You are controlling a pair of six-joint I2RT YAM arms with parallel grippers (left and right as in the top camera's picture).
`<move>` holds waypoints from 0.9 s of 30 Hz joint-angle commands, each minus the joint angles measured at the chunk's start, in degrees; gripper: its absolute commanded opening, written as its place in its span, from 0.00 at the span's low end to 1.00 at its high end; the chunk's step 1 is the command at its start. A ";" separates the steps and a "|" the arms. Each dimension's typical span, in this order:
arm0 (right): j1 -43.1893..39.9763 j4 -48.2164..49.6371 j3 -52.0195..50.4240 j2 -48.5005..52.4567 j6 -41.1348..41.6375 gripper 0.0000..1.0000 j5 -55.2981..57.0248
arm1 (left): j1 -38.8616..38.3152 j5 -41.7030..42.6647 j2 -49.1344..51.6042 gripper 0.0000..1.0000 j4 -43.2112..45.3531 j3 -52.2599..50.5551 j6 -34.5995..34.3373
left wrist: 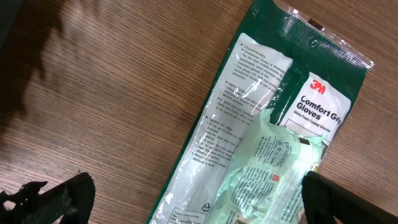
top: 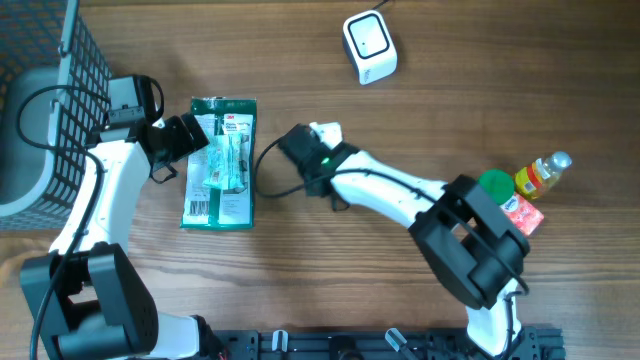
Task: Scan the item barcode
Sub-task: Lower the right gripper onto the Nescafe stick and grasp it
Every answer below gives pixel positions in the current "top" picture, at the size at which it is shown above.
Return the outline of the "green 3M sponge package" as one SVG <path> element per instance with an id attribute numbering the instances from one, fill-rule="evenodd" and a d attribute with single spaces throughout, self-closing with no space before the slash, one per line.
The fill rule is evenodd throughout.
<path id="1" fill-rule="evenodd" d="M 206 147 L 188 157 L 181 226 L 197 230 L 250 229 L 254 222 L 253 155 L 257 101 L 224 97 L 193 98 L 191 112 L 211 135 L 242 135 L 242 174 L 245 189 L 221 191 L 202 185 L 207 167 Z"/>

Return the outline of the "yellow oil bottle silver cap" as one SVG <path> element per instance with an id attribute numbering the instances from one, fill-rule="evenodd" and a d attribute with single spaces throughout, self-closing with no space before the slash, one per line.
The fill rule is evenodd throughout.
<path id="1" fill-rule="evenodd" d="M 528 201 L 540 198 L 571 165 L 572 158 L 563 151 L 557 151 L 547 158 L 538 158 L 515 173 L 515 189 Z"/>

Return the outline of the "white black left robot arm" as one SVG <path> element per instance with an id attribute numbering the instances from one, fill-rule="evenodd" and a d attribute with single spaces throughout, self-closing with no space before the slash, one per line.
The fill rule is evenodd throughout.
<path id="1" fill-rule="evenodd" d="M 197 316 L 158 311 L 127 256 L 140 191 L 155 171 L 205 147 L 186 113 L 157 127 L 145 119 L 96 127 L 89 158 L 62 232 L 46 256 L 28 259 L 20 284 L 34 317 L 30 358 L 194 358 L 208 329 Z"/>

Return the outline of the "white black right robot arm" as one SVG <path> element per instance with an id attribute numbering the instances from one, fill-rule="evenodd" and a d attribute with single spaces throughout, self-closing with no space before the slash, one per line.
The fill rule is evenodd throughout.
<path id="1" fill-rule="evenodd" d="M 324 152 L 318 167 L 347 203 L 406 227 L 436 279 L 466 306 L 469 338 L 488 355 L 511 354 L 530 245 L 476 180 L 418 178 L 346 143 Z"/>

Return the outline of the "red white juice carton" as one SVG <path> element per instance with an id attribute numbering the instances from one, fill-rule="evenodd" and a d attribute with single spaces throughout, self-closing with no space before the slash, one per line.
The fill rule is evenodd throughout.
<path id="1" fill-rule="evenodd" d="M 531 236 L 544 220 L 544 215 L 518 193 L 514 193 L 500 208 L 525 236 Z"/>

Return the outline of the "green lid round container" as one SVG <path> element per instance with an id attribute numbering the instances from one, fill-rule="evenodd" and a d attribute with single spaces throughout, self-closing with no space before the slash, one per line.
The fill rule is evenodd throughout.
<path id="1" fill-rule="evenodd" d="M 478 178 L 478 183 L 498 205 L 508 202 L 515 192 L 512 177 L 499 169 L 487 170 Z"/>

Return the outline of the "teal snack bar wrapper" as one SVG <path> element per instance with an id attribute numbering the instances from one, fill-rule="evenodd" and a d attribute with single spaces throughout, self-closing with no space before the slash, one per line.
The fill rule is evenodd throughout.
<path id="1" fill-rule="evenodd" d="M 242 135 L 211 135 L 206 147 L 207 167 L 202 185 L 221 191 L 244 190 Z"/>

